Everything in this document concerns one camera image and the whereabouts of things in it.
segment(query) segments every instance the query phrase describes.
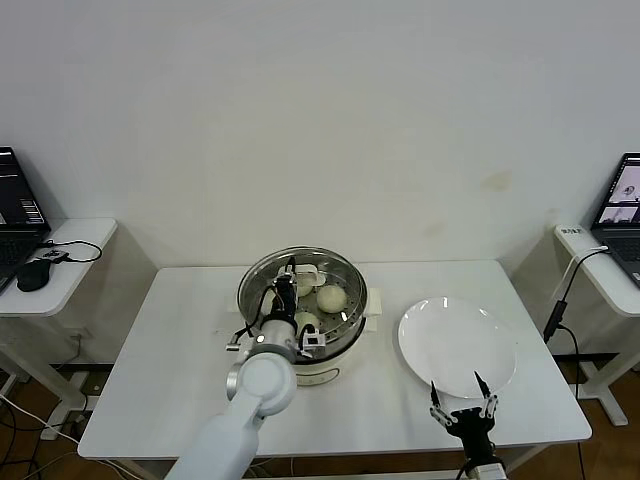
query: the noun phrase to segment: laptop keyboard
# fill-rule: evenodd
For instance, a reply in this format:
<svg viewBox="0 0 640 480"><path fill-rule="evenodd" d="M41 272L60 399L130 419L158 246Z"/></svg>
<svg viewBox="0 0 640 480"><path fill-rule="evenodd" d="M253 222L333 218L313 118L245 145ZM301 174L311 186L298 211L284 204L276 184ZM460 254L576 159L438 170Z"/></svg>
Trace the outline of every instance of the laptop keyboard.
<svg viewBox="0 0 640 480"><path fill-rule="evenodd" d="M38 243L32 239L0 238L0 266L16 265Z"/></svg>
<svg viewBox="0 0 640 480"><path fill-rule="evenodd" d="M608 238L607 244L625 262L640 262L640 238Z"/></svg>

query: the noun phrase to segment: black mouse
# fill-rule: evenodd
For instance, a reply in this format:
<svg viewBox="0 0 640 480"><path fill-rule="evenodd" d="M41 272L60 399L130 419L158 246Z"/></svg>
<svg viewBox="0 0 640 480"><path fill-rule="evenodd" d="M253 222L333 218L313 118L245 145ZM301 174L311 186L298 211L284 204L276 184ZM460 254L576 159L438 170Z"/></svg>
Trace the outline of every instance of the black mouse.
<svg viewBox="0 0 640 480"><path fill-rule="evenodd" d="M51 260L34 260L25 263L16 271L18 289L23 292L39 290L49 283Z"/></svg>

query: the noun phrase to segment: white table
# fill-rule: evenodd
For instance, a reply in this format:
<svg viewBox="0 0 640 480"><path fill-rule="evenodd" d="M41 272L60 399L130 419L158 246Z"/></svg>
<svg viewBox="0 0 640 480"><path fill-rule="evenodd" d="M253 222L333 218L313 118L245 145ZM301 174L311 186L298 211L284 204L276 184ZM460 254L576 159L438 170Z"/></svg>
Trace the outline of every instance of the white table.
<svg viewBox="0 0 640 480"><path fill-rule="evenodd" d="M67 219L52 222L52 232L49 235L54 242L69 242L84 240L99 247L105 244L116 230L116 222L111 218L94 219ZM95 257L94 248L86 245L69 245L59 247L60 250L69 252L71 258L82 259ZM10 317L50 317L60 312L75 291L80 281L89 271L92 263L63 263L54 265L51 269L49 283L41 290L35 292L22 292L18 290L17 281L14 278L7 288L0 294L0 353L7 357L12 365L17 366L4 385L2 393L6 394L19 377L24 374L33 376L41 384L55 393L62 402L56 407L49 417L49 423L64 422L71 410L82 410L87 402L87 410L93 409L97 397L89 397L88 401L80 392L80 387L87 377L86 372L77 372L67 381L49 364L40 358L38 352L34 352L21 345L11 327ZM56 433L45 430L43 439L53 439Z"/></svg>
<svg viewBox="0 0 640 480"><path fill-rule="evenodd" d="M348 375L298 389L260 431L259 456L376 454L460 449L428 412L429 389L404 363L396 330L417 301L470 299L512 328L518 366L499 392L491 439L528 447L515 468L546 445L583 440L591 428L504 271L495 261L361 264L381 289L377 331L363 334ZM225 344L241 322L228 312L245 267L158 272L78 449L87 458L175 459L198 428L225 409ZM444 397L448 409L476 402Z"/></svg>
<svg viewBox="0 0 640 480"><path fill-rule="evenodd" d="M555 235L571 256L584 254L589 248L601 245L589 230L580 225L558 225ZM580 268L616 313L624 317L640 317L640 289L611 256L596 255L586 260ZM616 426L627 425L629 421L611 393L609 385L640 362L640 348L637 343L635 337L629 337L620 345L620 354L601 370L598 370L593 362L580 362L588 380L580 385L578 398L599 400L611 423Z"/></svg>

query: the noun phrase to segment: black cable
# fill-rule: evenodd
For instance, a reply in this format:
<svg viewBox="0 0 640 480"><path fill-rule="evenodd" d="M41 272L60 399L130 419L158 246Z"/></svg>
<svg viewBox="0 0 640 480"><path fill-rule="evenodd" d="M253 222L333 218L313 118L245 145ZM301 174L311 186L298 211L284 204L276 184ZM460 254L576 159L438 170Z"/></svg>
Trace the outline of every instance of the black cable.
<svg viewBox="0 0 640 480"><path fill-rule="evenodd" d="M594 255L598 255L599 253L609 253L609 251L597 250L595 252L590 253L589 255L582 257L582 259L580 259L580 261L577 263L576 268L574 268L573 273L571 274L571 279L567 284L567 288L564 291L564 295L562 296L562 299L556 301L556 304L553 306L553 311L551 312L551 315L549 315L549 320L547 320L547 324L544 327L544 330L542 332L542 338L544 339L544 343L547 343L551 339L556 329L560 325L560 322L562 322L564 311L567 308L567 302L566 302L567 296L569 295L569 291L571 290L573 281L575 280L576 275L580 270L580 266L584 263L584 261L587 258L591 258Z"/></svg>
<svg viewBox="0 0 640 480"><path fill-rule="evenodd" d="M67 420L66 422L62 422L62 423L56 423L54 425L51 425L52 427L63 427L65 425L69 425L71 423L75 423L74 420ZM9 425L8 423L3 422L2 420L0 420L0 425L2 425L3 427L7 427L7 428L14 428L13 425ZM48 429L49 427L35 427L35 428L20 428L20 427L15 427L17 432L41 432L43 430Z"/></svg>
<svg viewBox="0 0 640 480"><path fill-rule="evenodd" d="M36 446L33 449L33 453L31 454L31 458L29 459L29 468L27 469L27 475L31 473L31 466L37 465L36 454L38 453L38 448L40 447L40 442L42 441L42 435L38 435L38 441L36 442ZM40 472L38 472L38 479L42 480L40 476Z"/></svg>
<svg viewBox="0 0 640 480"><path fill-rule="evenodd" d="M13 422L13 426L12 426L13 431L11 433L11 441L9 442L9 448L7 448L7 451L5 452L4 457L2 458L2 462L0 462L0 471L2 470L2 467L4 467L4 465L6 464L8 458L9 458L9 454L11 453L11 450L13 449L13 444L16 441L16 434L17 434L17 431L16 431L16 415L15 415L15 413L13 413L13 410L11 410L11 408L9 408L10 405L7 404L7 402L5 402L4 399L2 399L2 404L8 407L7 409L9 410L9 413L11 414L11 421Z"/></svg>
<svg viewBox="0 0 640 480"><path fill-rule="evenodd" d="M90 247L95 248L96 250L98 250L98 255L96 255L94 258L87 258L84 260L76 260L75 258L66 258L64 261L65 262L72 262L72 263L91 263L91 262L95 262L96 260L99 260L102 257L102 249L98 246L95 245L91 242L85 242L84 240L74 240L72 242L62 242L62 243L55 243L52 240L47 240L44 243L40 243L38 245L38 248L52 248L52 247L64 247L65 245L88 245Z"/></svg>
<svg viewBox="0 0 640 480"><path fill-rule="evenodd" d="M264 297L266 297L267 292L269 290L271 290L276 295L276 298L280 301L282 308L284 308L284 302L282 301L282 298L280 298L280 296L278 295L278 291L276 290L276 288L274 286L268 286L267 288L264 289L264 291L262 292L262 295L260 296L260 303L258 303L258 311L256 312L256 316L253 319L253 322L251 322L251 325L249 325L247 322L244 322L244 328L241 330L238 330L234 334L234 335L238 335L238 338L244 335L245 332L250 337L253 337L253 334L251 333L251 329L255 326L256 323L258 323L258 320L260 319L260 309L262 308L262 302L264 302Z"/></svg>
<svg viewBox="0 0 640 480"><path fill-rule="evenodd" d="M564 325L558 325L558 328L561 330L565 330L569 332L571 335L571 339L573 340L573 347L576 351L576 401L578 400L578 394L580 392L580 351L578 350L578 340L576 340L576 336L573 334L570 328L565 327ZM580 473L582 474L582 480L586 480L586 475L584 474L584 461L582 460L582 446L580 442L578 442L578 459L580 460Z"/></svg>
<svg viewBox="0 0 640 480"><path fill-rule="evenodd" d="M569 283L567 284L567 289L564 291L564 295L562 296L562 301L563 302L567 300L567 295L569 295L569 290L571 290L571 285L573 285L573 280L576 278L576 275L578 274L578 270L580 270L580 265L582 265L587 258L591 258L594 255L598 255L599 253L609 253L609 251L608 250L597 250L595 252L590 253L589 255L586 255L586 256L582 257L580 259L580 261L576 264L576 268L573 269L573 274L571 275L571 279L569 280Z"/></svg>
<svg viewBox="0 0 640 480"><path fill-rule="evenodd" d="M36 470L38 468L40 468L40 465L38 464L38 462L32 461L31 459L27 459L27 460L10 460L8 462L4 462L2 464L2 466L4 466L4 465L22 465L23 463L31 463L34 467L36 467Z"/></svg>

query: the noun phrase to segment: white wall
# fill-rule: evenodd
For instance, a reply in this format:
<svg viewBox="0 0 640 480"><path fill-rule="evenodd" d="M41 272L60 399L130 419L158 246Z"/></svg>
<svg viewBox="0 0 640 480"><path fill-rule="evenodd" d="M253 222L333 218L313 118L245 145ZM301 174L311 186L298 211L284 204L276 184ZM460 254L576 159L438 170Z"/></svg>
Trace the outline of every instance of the white wall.
<svg viewBox="0 0 640 480"><path fill-rule="evenodd" d="M558 270L546 226L582 220L640 148L639 15L599 0L6 2L0 143L56 213L115 217L156 266L300 243L496 257L538 315Z"/></svg>

